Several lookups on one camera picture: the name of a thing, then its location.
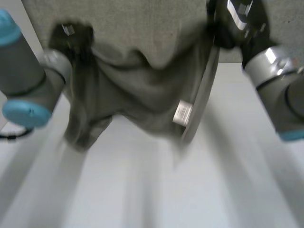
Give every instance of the blue joint cap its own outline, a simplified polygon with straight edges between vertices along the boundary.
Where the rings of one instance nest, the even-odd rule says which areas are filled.
[[[286,142],[292,142],[300,139],[304,139],[304,130],[280,132],[280,138]]]
[[[8,121],[29,129],[47,125],[52,116],[47,108],[23,100],[8,100],[2,113]]]
[[[0,46],[10,45],[21,36],[21,30],[11,15],[5,9],[0,9]]]

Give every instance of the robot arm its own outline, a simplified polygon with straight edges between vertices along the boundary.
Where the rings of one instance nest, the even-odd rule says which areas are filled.
[[[72,66],[65,55],[47,50],[38,61],[10,14],[0,9],[0,90],[8,101],[7,120],[27,129],[49,121],[69,81]]]
[[[304,77],[272,41],[262,0],[210,0],[207,12],[215,45],[240,48],[243,68],[285,141],[304,138]]]

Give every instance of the crumpled fabric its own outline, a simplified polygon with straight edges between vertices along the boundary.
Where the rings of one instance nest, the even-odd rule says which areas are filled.
[[[66,92],[71,110],[65,138],[71,145],[90,148],[115,114],[151,133],[192,140],[219,58],[205,21],[184,24],[157,52],[105,41],[96,41],[92,52],[92,61],[74,63]],[[172,121],[180,100],[193,104],[186,127]]]

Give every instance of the white surface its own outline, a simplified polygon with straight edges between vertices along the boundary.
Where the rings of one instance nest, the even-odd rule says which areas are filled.
[[[29,21],[29,17],[22,5],[21,0],[0,0],[0,8],[6,9],[11,16],[14,18],[15,22],[19,25],[22,33],[27,40],[29,46],[32,48],[36,56],[42,53],[41,44],[37,38],[37,35],[33,29],[32,24]],[[0,109],[6,101],[6,97],[0,92]],[[2,111],[0,112],[0,129],[6,124],[5,118],[2,116]]]
[[[117,117],[77,153],[68,112],[0,144],[0,228],[303,227],[304,143],[281,144],[240,64],[219,65],[189,146]]]

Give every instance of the gray fabric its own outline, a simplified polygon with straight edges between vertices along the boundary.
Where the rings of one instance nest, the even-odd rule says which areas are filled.
[[[195,103],[212,42],[203,20],[183,24],[157,52],[97,41],[93,47],[96,62],[74,66],[66,93],[71,103],[66,139],[79,149],[89,148],[113,114],[122,114],[152,133],[182,136],[185,127],[173,123],[173,116],[180,100]],[[217,52],[209,61],[211,78],[218,57]],[[197,125],[192,126],[192,135]]]

